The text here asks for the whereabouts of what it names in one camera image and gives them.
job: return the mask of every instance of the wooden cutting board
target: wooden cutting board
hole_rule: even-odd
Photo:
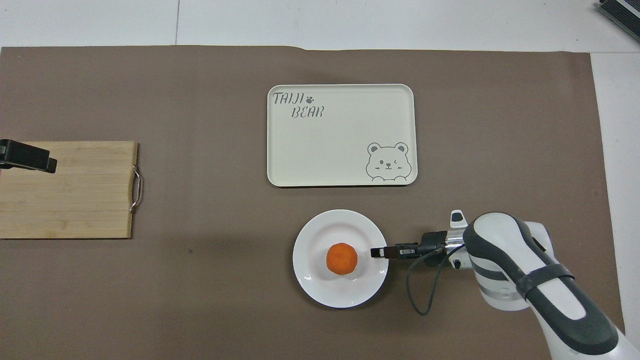
[[[26,142],[55,174],[0,173],[0,238],[129,238],[136,142]]]

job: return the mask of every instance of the black object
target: black object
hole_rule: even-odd
[[[440,272],[442,272],[442,268],[447,265],[447,260],[449,260],[449,258],[456,251],[462,249],[463,247],[465,246],[460,245],[459,247],[456,247],[455,249],[453,249],[453,251],[451,251],[450,253],[442,256],[442,260],[438,266],[438,271],[436,272],[436,277],[433,280],[431,295],[429,295],[429,304],[427,305],[427,309],[425,311],[420,311],[420,309],[418,309],[418,307],[415,305],[415,301],[413,301],[413,295],[411,294],[411,286],[409,286],[409,280],[411,279],[411,274],[413,273],[413,269],[415,269],[415,267],[418,266],[419,263],[421,263],[425,259],[433,258],[435,256],[445,253],[444,247],[439,247],[434,251],[431,251],[431,252],[428,252],[427,254],[422,255],[421,257],[417,258],[413,262],[413,264],[411,264],[411,266],[409,266],[409,270],[407,270],[406,277],[404,279],[404,285],[406,286],[406,294],[409,297],[409,303],[411,304],[411,307],[413,308],[413,310],[415,310],[415,312],[418,313],[418,315],[426,316],[431,311],[431,306],[433,305],[433,297],[435,296],[435,293],[436,293],[436,285],[438,285],[438,278],[440,277]]]
[[[545,265],[553,265],[547,270],[544,270],[549,271],[547,275],[556,275],[580,304],[582,304],[586,314],[577,320],[568,318],[562,311],[558,310],[537,287],[530,288],[526,291],[525,296],[527,297],[527,301],[536,308],[560,340],[570,348],[587,355],[600,355],[611,351],[618,344],[618,333],[610,319],[604,315],[602,310],[578,287],[568,270],[564,271],[562,268],[556,267],[555,265],[557,263],[540,249],[538,244],[533,240],[527,224],[514,217],[511,218],[518,226],[525,244],[527,244]],[[468,253],[477,258],[487,259],[498,264],[505,274],[514,283],[517,283],[527,274],[522,271],[509,255],[491,242],[485,240],[476,232],[476,220],[469,224],[463,235]],[[524,288],[528,288],[528,286],[521,284],[518,290],[522,291]]]
[[[640,41],[640,0],[600,0],[598,10]]]
[[[500,271],[491,271],[491,270],[487,270],[481,266],[479,266],[478,264],[476,264],[475,262],[473,262],[473,260],[471,261],[471,267],[474,268],[474,270],[479,274],[484,276],[487,279],[491,279],[491,280],[498,280],[498,281],[508,281],[507,277],[504,276],[504,274]]]
[[[539,269],[533,270],[527,275],[519,278],[516,281],[516,289],[518,290],[520,296],[523,299],[527,300],[527,293],[529,290],[537,287],[538,285],[544,284],[545,282],[555,279],[556,277],[568,276],[572,280],[575,279],[573,274],[564,267],[562,264],[551,264]]]
[[[0,140],[0,168],[25,168],[53,174],[58,161],[49,157],[49,151],[15,140]]]
[[[462,217],[462,213],[452,213],[451,214],[451,221],[452,222],[459,222],[459,221],[462,221],[462,219],[464,219]]]
[[[371,249],[372,258],[385,259],[415,259],[443,247],[447,238],[447,231],[424,233],[422,241],[418,243],[400,243],[395,246],[376,247]],[[424,258],[428,266],[438,266],[446,254],[435,254]]]

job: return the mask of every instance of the tray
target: tray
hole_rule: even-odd
[[[275,186],[397,186],[418,174],[406,85],[278,85],[267,104]]]

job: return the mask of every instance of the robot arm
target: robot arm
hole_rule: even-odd
[[[501,310],[531,307],[554,360],[640,359],[640,352],[555,259],[541,224],[488,213],[466,227],[462,237],[485,300]]]

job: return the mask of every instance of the brown mat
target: brown mat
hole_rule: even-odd
[[[444,271],[432,314],[407,262],[364,306],[296,282],[316,214],[352,209],[389,244],[505,211],[544,223],[558,259],[622,327],[588,54],[304,51],[289,47],[4,48],[0,133],[136,140],[145,198],[131,240],[0,242],[6,359],[548,359],[531,311]],[[404,83],[420,172],[405,187],[281,189],[266,177],[266,94],[278,84]],[[435,269],[417,274],[423,307]]]

